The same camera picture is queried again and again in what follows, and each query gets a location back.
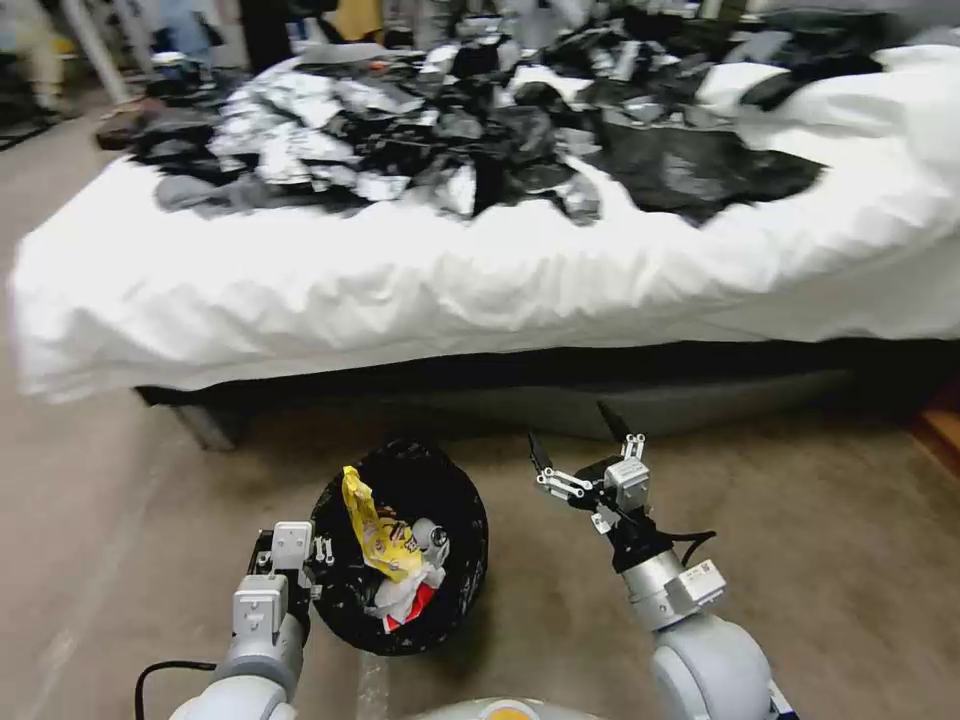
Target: bed frame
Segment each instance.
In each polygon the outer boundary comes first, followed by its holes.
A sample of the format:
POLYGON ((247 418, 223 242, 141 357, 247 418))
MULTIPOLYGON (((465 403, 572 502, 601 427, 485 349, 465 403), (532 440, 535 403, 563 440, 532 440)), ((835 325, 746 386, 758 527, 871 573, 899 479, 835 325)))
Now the bed frame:
POLYGON ((209 450, 237 447, 266 408, 360 398, 448 409, 579 437, 605 437, 603 398, 651 435, 827 400, 912 413, 960 366, 960 342, 680 342, 430 358, 236 381, 192 392, 138 387, 209 450))

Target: white comforter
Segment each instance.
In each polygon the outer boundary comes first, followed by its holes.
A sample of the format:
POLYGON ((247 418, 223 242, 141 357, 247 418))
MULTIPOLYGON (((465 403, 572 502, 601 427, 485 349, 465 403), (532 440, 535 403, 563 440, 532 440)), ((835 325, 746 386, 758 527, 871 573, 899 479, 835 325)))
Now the white comforter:
MULTIPOLYGON (((676 340, 960 337, 960 49, 885 51, 738 120, 829 166, 809 191, 697 230, 588 166, 603 220, 546 201, 460 225, 413 203, 166 214, 119 161, 24 238, 9 286, 22 389, 51 399, 428 356, 676 340)), ((775 68, 712 71, 734 114, 775 68)))

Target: trash can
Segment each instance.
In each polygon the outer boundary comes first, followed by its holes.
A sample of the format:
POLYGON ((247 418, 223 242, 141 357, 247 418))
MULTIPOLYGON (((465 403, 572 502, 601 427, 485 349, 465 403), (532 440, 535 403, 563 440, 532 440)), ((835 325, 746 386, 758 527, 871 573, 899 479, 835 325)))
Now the trash can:
POLYGON ((376 655, 413 655, 442 643, 469 615, 487 573, 489 528, 480 495, 439 448, 415 440, 395 440, 368 454, 354 467, 373 490, 378 511, 389 509, 410 525, 429 518, 450 539, 446 576, 422 614, 386 632, 367 612, 384 578, 366 565, 343 501, 343 473, 327 485, 311 519, 317 537, 328 537, 332 565, 314 567, 323 590, 314 607, 345 642, 376 655))

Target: yellow snack wrapper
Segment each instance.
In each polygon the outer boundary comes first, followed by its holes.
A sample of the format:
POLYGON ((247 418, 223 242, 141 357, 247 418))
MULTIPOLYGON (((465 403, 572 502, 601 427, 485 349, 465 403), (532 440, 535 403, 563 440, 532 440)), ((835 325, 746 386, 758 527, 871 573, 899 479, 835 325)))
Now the yellow snack wrapper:
POLYGON ((394 582, 420 572, 423 553, 413 529, 402 520, 382 518, 373 504, 373 490, 360 479, 356 468, 343 468, 343 503, 364 562, 394 582))

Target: black cable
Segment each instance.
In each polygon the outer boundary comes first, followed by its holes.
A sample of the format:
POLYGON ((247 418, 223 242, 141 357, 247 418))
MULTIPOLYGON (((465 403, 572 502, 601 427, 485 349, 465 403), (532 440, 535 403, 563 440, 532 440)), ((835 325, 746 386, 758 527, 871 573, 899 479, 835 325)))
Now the black cable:
POLYGON ((683 554, 683 559, 680 563, 686 567, 687 563, 690 562, 690 558, 693 557, 693 554, 697 549, 703 545, 710 538, 715 538, 717 533, 713 530, 707 530, 700 533, 683 533, 683 534, 674 534, 674 533, 664 533, 668 538, 674 542, 689 542, 690 547, 687 548, 687 551, 683 554))
POLYGON ((137 685, 133 690, 133 714, 136 720, 144 720, 143 715, 143 684, 147 676, 157 670, 167 670, 169 668, 180 668, 183 670, 204 670, 210 672, 217 669, 216 663, 199 662, 197 660, 164 660, 160 663, 154 663, 144 668, 137 678, 137 685))

